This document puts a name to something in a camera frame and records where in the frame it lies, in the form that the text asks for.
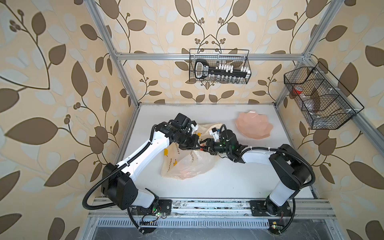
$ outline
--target robotic arm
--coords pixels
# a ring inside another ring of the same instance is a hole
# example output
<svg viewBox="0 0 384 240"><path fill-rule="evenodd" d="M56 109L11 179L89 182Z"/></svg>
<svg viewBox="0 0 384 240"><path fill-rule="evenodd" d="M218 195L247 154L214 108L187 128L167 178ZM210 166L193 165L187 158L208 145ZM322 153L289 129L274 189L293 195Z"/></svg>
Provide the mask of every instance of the robotic arm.
<svg viewBox="0 0 384 240"><path fill-rule="evenodd" d="M271 216L279 214L288 199L292 199L301 188L311 185L315 180L311 166L287 144L277 149L266 147L245 149L247 146L239 144L236 135L227 130L225 125L222 125L220 130L212 129L213 138L199 142L199 136L195 134L197 129L196 122L181 113L174 120L154 125L150 138L139 149L117 165L109 163L105 166L102 180L85 195L83 207L100 209L117 205L125 210L134 205L156 212L159 197L149 189L137 189L134 182L147 164L172 142L178 143L181 150L200 149L211 155L226 153L233 162L272 165L280 182L265 201L264 211ZM311 180L305 183L310 175ZM113 204L88 205L88 197L100 185L103 194L111 199Z"/></svg>

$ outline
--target gray floor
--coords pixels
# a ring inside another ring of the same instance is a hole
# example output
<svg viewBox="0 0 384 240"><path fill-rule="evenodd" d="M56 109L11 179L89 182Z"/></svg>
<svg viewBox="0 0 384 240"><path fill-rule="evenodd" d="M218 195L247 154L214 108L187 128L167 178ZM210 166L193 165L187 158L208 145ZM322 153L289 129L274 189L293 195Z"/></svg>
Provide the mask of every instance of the gray floor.
<svg viewBox="0 0 384 240"><path fill-rule="evenodd" d="M136 228L98 227L93 240L331 240L327 225L311 220L297 220L282 236L266 229L159 228L141 235Z"/></svg>

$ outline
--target pink plate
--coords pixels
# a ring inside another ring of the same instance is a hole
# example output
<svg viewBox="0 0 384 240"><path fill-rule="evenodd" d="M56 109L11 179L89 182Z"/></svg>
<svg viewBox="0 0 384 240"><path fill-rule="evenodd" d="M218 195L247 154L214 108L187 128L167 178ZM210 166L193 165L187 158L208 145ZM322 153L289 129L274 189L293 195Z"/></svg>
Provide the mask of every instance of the pink plate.
<svg viewBox="0 0 384 240"><path fill-rule="evenodd" d="M273 129L273 125L268 122L267 115L259 115L254 111L240 113L236 126L244 136L254 139L269 137Z"/></svg>

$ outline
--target vented grille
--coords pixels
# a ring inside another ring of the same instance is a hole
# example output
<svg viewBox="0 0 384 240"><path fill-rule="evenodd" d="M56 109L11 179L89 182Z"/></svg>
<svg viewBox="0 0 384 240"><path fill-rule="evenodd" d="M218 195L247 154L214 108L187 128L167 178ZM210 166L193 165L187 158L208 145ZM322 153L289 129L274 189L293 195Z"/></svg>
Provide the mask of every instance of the vented grille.
<svg viewBox="0 0 384 240"><path fill-rule="evenodd" d="M162 228L269 228L267 219L209 219L198 218L161 219L150 226ZM103 217L99 219L98 227L134 227L129 219Z"/></svg>

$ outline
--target black mounting plate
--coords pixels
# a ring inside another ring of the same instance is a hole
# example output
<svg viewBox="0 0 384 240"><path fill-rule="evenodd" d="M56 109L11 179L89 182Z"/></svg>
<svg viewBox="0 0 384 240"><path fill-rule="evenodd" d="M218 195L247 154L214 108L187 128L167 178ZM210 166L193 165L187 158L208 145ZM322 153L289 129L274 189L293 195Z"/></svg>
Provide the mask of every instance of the black mounting plate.
<svg viewBox="0 0 384 240"><path fill-rule="evenodd" d="M160 199L159 200L159 212L164 212L166 214L170 213L172 208L172 200L170 199ZM147 215L152 213L152 209L149 208L143 208L143 207L137 207L137 215Z"/></svg>
<svg viewBox="0 0 384 240"><path fill-rule="evenodd" d="M263 210L264 207L264 200L251 200L249 201L249 205L251 207L252 216L254 217L270 217L265 210ZM289 206L288 202L285 202L283 206L281 207L283 212L283 217L290 217L292 216L291 207Z"/></svg>

